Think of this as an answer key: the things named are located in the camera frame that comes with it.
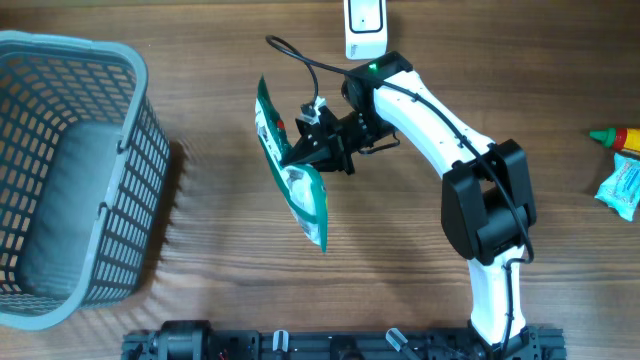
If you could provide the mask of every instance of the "black cable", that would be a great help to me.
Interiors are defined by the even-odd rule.
[[[389,144],[384,144],[378,147],[375,147],[371,150],[362,150],[362,149],[358,149],[358,154],[360,155],[371,155],[371,154],[375,154],[378,151],[382,151],[382,150],[387,150],[387,149],[391,149],[394,148],[396,146],[400,146],[400,139],[398,139],[398,137],[396,136],[396,129],[393,129],[393,133],[392,136],[394,139],[396,139],[396,141],[389,143]]]
[[[344,70],[344,69],[340,69],[337,68],[335,66],[331,66],[331,65],[327,65],[327,64],[323,64],[320,62],[317,62],[315,60],[311,60],[309,58],[306,58],[304,56],[302,56],[302,54],[300,54],[300,52],[298,52],[297,50],[292,51],[290,48],[287,49],[281,45],[278,45],[277,43],[281,43],[285,46],[291,47],[290,45],[288,45],[284,40],[273,36],[273,35],[267,35],[265,40],[267,41],[267,43],[269,45],[271,45],[273,48],[275,48],[276,50],[284,53],[285,55],[288,55],[296,60],[302,61],[303,63],[305,63],[308,67],[311,66],[315,66],[318,67],[320,69],[324,69],[327,71],[332,71],[338,74],[342,74],[345,76],[348,76],[350,78],[356,78],[356,79],[361,79],[367,82],[371,82],[374,83],[376,85],[380,85],[380,86],[386,86],[390,89],[396,90],[402,94],[405,94],[409,97],[411,97],[411,99],[413,101],[418,101],[421,104],[423,104],[424,106],[426,106],[427,108],[429,108],[429,110],[431,110],[434,114],[436,114],[440,120],[442,120],[442,122],[445,123],[445,125],[447,125],[447,127],[449,127],[449,129],[451,130],[451,132],[453,132],[453,135],[460,140],[460,143],[465,146],[472,154],[473,156],[476,157],[476,161],[478,162],[478,164],[480,164],[480,167],[485,171],[486,175],[488,176],[488,178],[490,180],[492,180],[495,184],[496,187],[498,188],[498,191],[500,192],[500,196],[502,197],[502,200],[507,204],[507,207],[509,207],[509,210],[511,211],[511,215],[513,216],[513,218],[516,221],[516,225],[518,226],[518,229],[520,230],[520,235],[522,236],[525,248],[527,249],[527,253],[528,253],[528,258],[527,259],[522,259],[522,258],[516,258],[516,259],[509,259],[507,261],[507,263],[504,265],[505,268],[505,272],[506,272],[506,276],[507,276],[507,325],[506,325],[506,331],[505,331],[505,339],[503,341],[503,347],[502,347],[502,351],[501,351],[501,357],[502,359],[506,358],[506,350],[507,350],[507,346],[509,344],[509,335],[511,333],[511,325],[513,322],[513,287],[511,284],[511,265],[515,262],[517,263],[521,263],[521,264],[530,264],[533,262],[534,259],[534,253],[533,253],[533,246],[531,245],[531,240],[529,239],[529,234],[527,231],[527,228],[524,226],[524,224],[522,223],[522,220],[520,219],[520,216],[517,213],[516,207],[513,204],[513,200],[511,199],[511,197],[509,196],[509,194],[507,193],[507,190],[504,188],[504,185],[502,184],[502,182],[500,181],[500,179],[498,179],[498,176],[495,174],[495,172],[493,171],[493,169],[489,166],[489,164],[487,164],[487,162],[484,160],[484,158],[482,157],[482,155],[478,152],[478,150],[476,150],[476,148],[473,147],[473,145],[471,145],[471,143],[469,142],[469,140],[467,139],[467,137],[465,135],[463,135],[460,130],[458,130],[458,128],[453,125],[453,123],[451,122],[451,120],[449,120],[449,118],[447,118],[447,116],[442,113],[442,111],[440,111],[440,109],[438,109],[435,105],[433,105],[432,103],[430,103],[429,101],[425,100],[422,96],[420,96],[418,93],[413,93],[408,89],[405,89],[401,86],[392,84],[390,82],[387,82],[385,80],[379,79],[373,75],[370,74],[360,74],[360,73],[355,73],[349,70]]]
[[[291,51],[292,54],[296,54],[300,57],[302,57],[302,54],[300,53],[300,51],[298,51],[298,49],[296,49],[295,47],[293,47],[293,45],[289,44],[288,42],[286,42],[285,40],[277,37],[277,36],[273,36],[273,35],[269,35],[267,36],[267,42],[269,43],[269,45],[273,46],[274,48],[282,51],[285,48],[289,49]],[[284,47],[280,46],[280,45],[276,45],[275,43],[280,43],[282,45],[284,45]],[[311,102],[309,102],[309,105],[311,105],[312,107],[315,105],[316,103],[316,99],[318,98],[318,78],[316,77],[316,72],[313,71],[313,68],[311,67],[310,64],[304,63],[307,66],[307,69],[309,69],[309,73],[311,74],[311,79],[313,80],[313,99],[311,99]]]

